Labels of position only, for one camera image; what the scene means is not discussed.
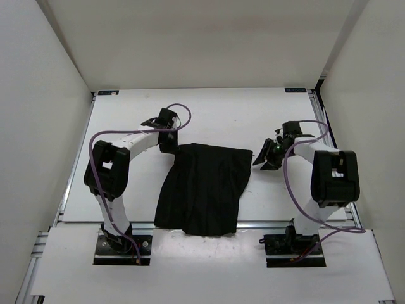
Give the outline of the black pleated skirt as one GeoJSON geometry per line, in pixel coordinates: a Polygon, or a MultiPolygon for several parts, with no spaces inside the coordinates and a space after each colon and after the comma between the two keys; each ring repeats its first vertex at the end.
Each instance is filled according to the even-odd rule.
{"type": "Polygon", "coordinates": [[[234,234],[252,156],[248,149],[181,145],[161,187],[155,226],[193,236],[234,234]]]}

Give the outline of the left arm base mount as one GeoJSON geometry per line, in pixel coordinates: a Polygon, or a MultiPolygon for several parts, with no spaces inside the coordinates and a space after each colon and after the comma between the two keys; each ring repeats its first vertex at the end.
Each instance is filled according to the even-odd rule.
{"type": "Polygon", "coordinates": [[[98,232],[96,247],[94,250],[94,265],[126,265],[126,266],[149,266],[151,262],[151,250],[153,236],[147,234],[132,234],[134,244],[127,238],[109,234],[104,230],[104,224],[98,232]]]}

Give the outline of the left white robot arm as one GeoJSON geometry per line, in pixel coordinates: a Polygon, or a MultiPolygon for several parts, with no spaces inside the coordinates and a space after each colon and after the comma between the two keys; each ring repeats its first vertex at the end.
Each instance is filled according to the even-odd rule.
{"type": "Polygon", "coordinates": [[[178,130],[122,131],[123,137],[113,142],[96,139],[108,133],[98,132],[89,141],[84,184],[99,202],[104,219],[103,232],[112,236],[112,248],[118,253],[126,253],[133,245],[132,237],[127,234],[130,223],[123,204],[130,162],[155,146],[159,146],[162,153],[174,154],[178,151],[178,130]]]}

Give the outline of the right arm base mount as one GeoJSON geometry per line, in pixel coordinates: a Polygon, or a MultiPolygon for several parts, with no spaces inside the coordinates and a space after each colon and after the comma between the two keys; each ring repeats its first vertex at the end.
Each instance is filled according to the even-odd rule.
{"type": "Polygon", "coordinates": [[[318,234],[302,235],[293,225],[283,234],[265,234],[259,244],[265,247],[267,268],[326,267],[318,234]]]}

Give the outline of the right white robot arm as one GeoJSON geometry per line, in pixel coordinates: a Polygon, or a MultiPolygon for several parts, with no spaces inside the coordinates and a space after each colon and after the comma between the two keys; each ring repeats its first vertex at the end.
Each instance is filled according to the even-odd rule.
{"type": "Polygon", "coordinates": [[[295,231],[284,237],[291,253],[302,251],[308,243],[306,236],[317,234],[334,212],[357,201],[360,195],[355,152],[331,148],[313,137],[266,139],[253,164],[260,164],[261,170],[283,169],[287,192],[299,211],[292,220],[295,231]],[[305,206],[298,203],[290,186],[287,164],[292,155],[312,164],[311,197],[305,206]]]}

